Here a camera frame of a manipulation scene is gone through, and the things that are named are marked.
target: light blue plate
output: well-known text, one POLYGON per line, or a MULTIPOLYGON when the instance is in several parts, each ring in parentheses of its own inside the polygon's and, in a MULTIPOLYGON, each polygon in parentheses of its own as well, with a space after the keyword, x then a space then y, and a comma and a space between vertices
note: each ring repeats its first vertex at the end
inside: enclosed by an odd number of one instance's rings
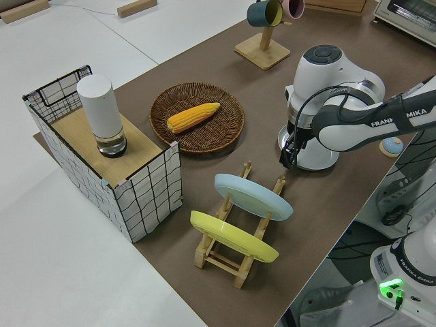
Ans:
POLYGON ((271 220, 286 220, 294 209, 281 196, 248 179, 230 174, 217 174, 215 188, 230 202, 254 215, 265 218, 272 213, 271 220))

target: wicker basket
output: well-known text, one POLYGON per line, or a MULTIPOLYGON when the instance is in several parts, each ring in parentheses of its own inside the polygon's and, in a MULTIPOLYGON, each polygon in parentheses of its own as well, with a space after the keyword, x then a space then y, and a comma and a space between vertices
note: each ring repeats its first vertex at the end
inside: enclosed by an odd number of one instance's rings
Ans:
POLYGON ((159 95, 151 106, 151 127, 165 143, 177 141, 185 153, 203 154, 222 151, 234 144, 244 127, 245 116, 238 100, 227 91, 201 82, 176 85, 159 95), (206 102, 221 107, 200 124, 179 134, 168 128, 167 119, 180 111, 206 102))

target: franka emika robot arm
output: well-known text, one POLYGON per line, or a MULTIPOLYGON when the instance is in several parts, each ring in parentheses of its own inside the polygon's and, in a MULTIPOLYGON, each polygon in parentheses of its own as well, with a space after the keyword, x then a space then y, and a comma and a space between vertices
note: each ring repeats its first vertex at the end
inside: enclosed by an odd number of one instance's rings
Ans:
MULTIPOLYGON (((280 162, 297 166, 309 142, 329 151, 352 151, 370 142, 436 126, 436 76, 383 101, 382 80, 354 65, 335 46, 315 46, 301 58, 280 162)), ((378 298, 423 326, 436 326, 436 219, 376 249, 371 272, 378 298)))
POLYGON ((383 101, 385 87, 335 46, 315 46, 301 58, 294 84, 285 88, 289 138, 280 162, 290 168, 316 138, 331 151, 436 126, 436 76, 383 101))

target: yellow corn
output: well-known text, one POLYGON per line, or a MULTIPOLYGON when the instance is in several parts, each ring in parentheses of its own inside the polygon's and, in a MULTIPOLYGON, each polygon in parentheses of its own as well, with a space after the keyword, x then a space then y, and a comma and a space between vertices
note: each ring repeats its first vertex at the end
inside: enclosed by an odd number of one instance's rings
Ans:
POLYGON ((219 102, 200 104, 178 114, 173 114, 166 123, 174 134, 181 133, 212 116, 219 107, 219 102))

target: brown mat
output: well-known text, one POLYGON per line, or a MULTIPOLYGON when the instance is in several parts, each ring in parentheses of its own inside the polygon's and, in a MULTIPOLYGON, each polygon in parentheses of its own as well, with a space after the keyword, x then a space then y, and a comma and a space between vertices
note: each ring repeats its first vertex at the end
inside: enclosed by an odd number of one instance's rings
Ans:
MULTIPOLYGON (((183 155, 182 207, 135 244, 209 326, 274 326, 394 163, 380 152, 378 142, 341 153, 335 167, 323 172, 286 170, 279 163, 277 135, 287 123, 284 87, 292 84, 297 63, 310 47, 342 48, 354 63, 381 77, 387 97, 436 72, 435 49, 384 23, 371 22, 374 5, 367 6, 362 18, 306 10, 291 27, 276 27, 273 40, 289 48, 291 55, 268 71, 234 52, 235 45, 262 31, 243 21, 116 90, 121 112, 162 146, 151 129, 149 109, 173 85, 214 84, 233 94, 244 108, 245 127, 234 151, 215 158, 183 155), (272 264, 255 262, 238 290, 227 272, 193 265, 201 234, 190 225, 189 213, 214 215, 221 203, 213 185, 215 175, 238 174, 247 160, 253 163, 250 179, 267 188, 285 175, 282 196, 295 213, 287 221, 270 222, 264 241, 280 256, 272 264)), ((402 139, 407 142, 411 136, 402 139)), ((253 233, 258 224, 237 208, 228 221, 253 233)))

